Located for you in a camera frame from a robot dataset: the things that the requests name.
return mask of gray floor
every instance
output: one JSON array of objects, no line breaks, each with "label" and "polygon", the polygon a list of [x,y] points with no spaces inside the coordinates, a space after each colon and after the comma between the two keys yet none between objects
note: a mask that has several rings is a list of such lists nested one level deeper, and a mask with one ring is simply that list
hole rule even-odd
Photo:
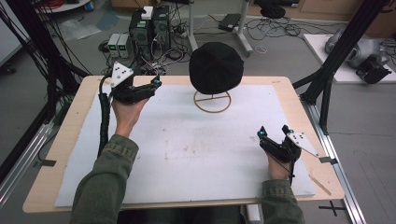
[{"label": "gray floor", "polygon": [[[84,19],[83,25],[97,24],[104,17],[109,18],[106,7],[88,13],[83,9],[59,13],[59,21]],[[209,18],[197,19],[197,26]],[[127,31],[128,20],[120,19],[99,34],[86,39],[70,40],[67,45],[75,52],[82,63],[93,73],[99,75],[106,68],[106,60],[97,50],[98,45],[108,39],[112,33]],[[213,27],[207,22],[204,27]],[[340,25],[324,27],[334,32]],[[221,41],[233,46],[245,61],[245,76],[282,76],[292,82],[306,77],[319,69],[320,64],[306,43],[297,38],[284,36],[266,37],[256,41],[248,38],[254,48],[261,45],[267,48],[265,54],[253,52],[246,57],[239,41],[234,35],[197,35],[198,45],[207,41]],[[22,133],[33,121],[35,115],[45,103],[45,81],[25,52],[20,52],[11,62],[17,68],[13,75],[1,72],[0,92],[0,161],[18,142]],[[169,66],[168,76],[186,76],[188,63],[175,63]],[[395,84],[342,85],[334,84],[329,113],[329,132],[340,161],[355,196],[361,206],[367,223],[394,223],[396,219],[396,169],[393,131],[396,126],[396,89]],[[297,90],[304,92],[305,87]],[[49,146],[43,149],[45,155]],[[32,186],[38,168],[32,167],[26,172],[19,185],[0,210],[1,223],[67,223],[70,214],[25,214],[21,210],[26,195]],[[333,202],[343,207],[342,202]],[[307,223],[349,223],[347,213],[337,210],[319,209],[330,206],[330,202],[300,203]]]}]

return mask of person's right hand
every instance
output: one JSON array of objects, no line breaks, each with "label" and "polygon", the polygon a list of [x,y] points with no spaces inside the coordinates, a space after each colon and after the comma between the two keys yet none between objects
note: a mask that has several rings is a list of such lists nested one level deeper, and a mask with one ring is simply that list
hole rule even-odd
[{"label": "person's right hand", "polygon": [[129,137],[132,128],[139,119],[140,112],[149,99],[137,102],[133,105],[125,105],[120,101],[113,100],[112,107],[117,119],[117,128],[115,134]]},{"label": "person's right hand", "polygon": [[289,163],[283,163],[267,153],[268,172],[271,179],[289,179]]}]

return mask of green sleeve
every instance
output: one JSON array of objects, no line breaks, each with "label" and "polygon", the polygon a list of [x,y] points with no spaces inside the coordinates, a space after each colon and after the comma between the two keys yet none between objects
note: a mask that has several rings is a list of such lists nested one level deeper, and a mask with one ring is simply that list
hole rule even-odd
[{"label": "green sleeve", "polygon": [[117,223],[138,146],[114,134],[78,184],[70,223]]},{"label": "green sleeve", "polygon": [[288,180],[267,180],[262,183],[262,215],[265,224],[304,223]]}]

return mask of black cap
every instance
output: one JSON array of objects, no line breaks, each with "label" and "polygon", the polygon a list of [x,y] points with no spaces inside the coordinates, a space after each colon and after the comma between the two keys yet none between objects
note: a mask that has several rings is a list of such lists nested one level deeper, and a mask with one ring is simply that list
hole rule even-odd
[{"label": "black cap", "polygon": [[244,61],[235,49],[220,42],[208,42],[190,58],[190,81],[202,94],[219,94],[236,87],[244,73]]}]

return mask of human arm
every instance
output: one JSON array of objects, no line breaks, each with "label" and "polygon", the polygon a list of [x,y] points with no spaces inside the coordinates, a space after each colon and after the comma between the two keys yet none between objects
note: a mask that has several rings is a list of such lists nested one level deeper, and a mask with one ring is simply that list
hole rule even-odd
[{"label": "human arm", "polygon": [[147,100],[135,105],[113,102],[117,128],[93,169],[78,184],[70,223],[116,223],[126,181],[138,151],[129,135]]},{"label": "human arm", "polygon": [[262,183],[262,215],[265,224],[304,223],[304,214],[288,181],[288,163],[268,157],[270,180]]}]

